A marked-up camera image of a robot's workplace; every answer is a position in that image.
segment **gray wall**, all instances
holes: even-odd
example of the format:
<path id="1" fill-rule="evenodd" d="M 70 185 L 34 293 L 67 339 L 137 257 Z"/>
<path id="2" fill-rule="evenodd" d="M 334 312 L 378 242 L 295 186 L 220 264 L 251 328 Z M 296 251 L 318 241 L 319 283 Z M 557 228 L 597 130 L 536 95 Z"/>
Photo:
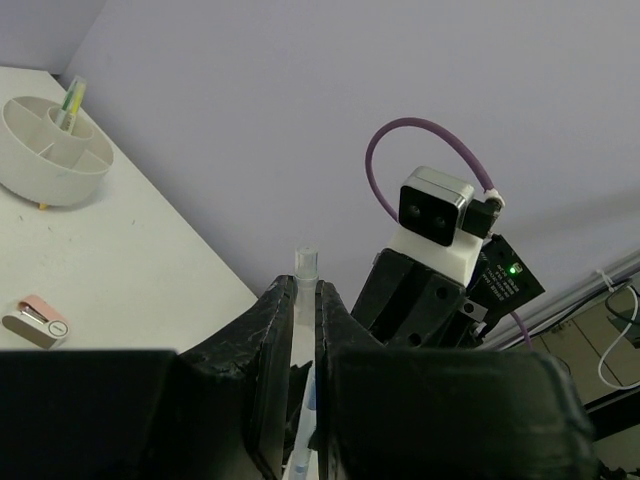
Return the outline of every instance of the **gray wall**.
<path id="1" fill-rule="evenodd" d="M 419 115 L 482 160 L 497 229 L 557 293 L 639 246 L 638 18 L 635 1 L 109 0 L 65 80 L 88 77 L 88 112 L 256 291 L 310 239 L 354 300 L 394 231 L 365 148 Z M 421 164 L 472 179 L 419 131 L 375 164 L 394 201 Z"/>
<path id="2" fill-rule="evenodd" d="M 0 65 L 62 73 L 106 0 L 2 0 Z"/>

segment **white table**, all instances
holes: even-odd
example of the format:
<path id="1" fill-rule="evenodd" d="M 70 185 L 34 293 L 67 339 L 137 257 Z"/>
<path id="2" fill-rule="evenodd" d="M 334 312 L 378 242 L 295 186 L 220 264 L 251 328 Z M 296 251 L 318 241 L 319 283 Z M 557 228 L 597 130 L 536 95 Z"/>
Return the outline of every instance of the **white table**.
<path id="1" fill-rule="evenodd" d="M 0 107 L 23 95 L 60 102 L 64 90 L 46 72 L 0 67 Z M 111 171 L 80 207 L 40 211 L 0 188 L 0 314 L 36 294 L 69 321 L 61 348 L 184 351 L 255 296 L 113 147 Z M 34 346 L 0 327 L 0 349 L 24 348 Z"/>

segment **purple cable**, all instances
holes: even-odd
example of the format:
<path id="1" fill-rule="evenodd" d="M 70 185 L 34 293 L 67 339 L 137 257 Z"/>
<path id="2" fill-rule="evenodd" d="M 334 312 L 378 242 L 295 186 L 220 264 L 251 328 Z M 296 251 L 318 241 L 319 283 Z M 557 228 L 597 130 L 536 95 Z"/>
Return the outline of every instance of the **purple cable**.
<path id="1" fill-rule="evenodd" d="M 382 205 L 382 208 L 384 208 L 386 212 L 391 216 L 391 218 L 393 218 L 396 222 L 398 221 L 398 214 L 393 209 L 391 204 L 387 201 L 387 199 L 384 198 L 384 195 L 382 194 L 382 192 L 380 191 L 380 188 L 378 187 L 378 183 L 376 182 L 375 176 L 373 175 L 373 151 L 376 149 L 376 146 L 378 145 L 380 140 L 382 140 L 382 137 L 384 137 L 390 131 L 400 127 L 422 128 L 423 130 L 427 130 L 428 132 L 431 132 L 434 135 L 437 135 L 442 140 L 447 142 L 449 146 L 453 148 L 456 152 L 458 152 L 458 155 L 460 155 L 462 159 L 465 162 L 467 162 L 467 165 L 469 165 L 469 168 L 471 168 L 471 171 L 474 173 L 474 175 L 480 182 L 480 185 L 482 185 L 482 188 L 484 189 L 485 192 L 487 190 L 492 190 L 494 188 L 493 182 L 491 181 L 491 177 L 489 177 L 489 174 L 480 163 L 480 160 L 478 160 L 478 158 L 473 154 L 473 152 L 469 150 L 469 148 L 467 148 L 467 146 L 464 143 L 462 143 L 462 141 L 458 137 L 456 137 L 453 133 L 451 133 L 449 130 L 438 125 L 437 123 L 431 122 L 429 120 L 425 120 L 424 118 L 417 118 L 417 117 L 398 118 L 397 120 L 393 120 L 392 122 L 387 123 L 385 126 L 383 126 L 380 130 L 376 132 L 376 134 L 373 136 L 373 138 L 369 142 L 369 146 L 367 147 L 367 153 L 364 156 L 364 168 L 367 173 L 367 180 L 369 180 L 369 185 L 371 186 L 371 190 L 373 191 L 373 194 L 375 195 L 375 197 L 378 199 L 378 202 L 380 202 L 380 205 Z M 518 327 L 522 331 L 522 336 L 524 337 L 524 341 L 527 344 L 527 347 L 529 347 L 529 350 L 533 350 L 531 337 L 529 337 L 529 332 L 527 331 L 527 327 L 525 326 L 524 322 L 516 312 L 512 312 L 511 316 L 516 321 L 516 323 L 518 324 Z"/>

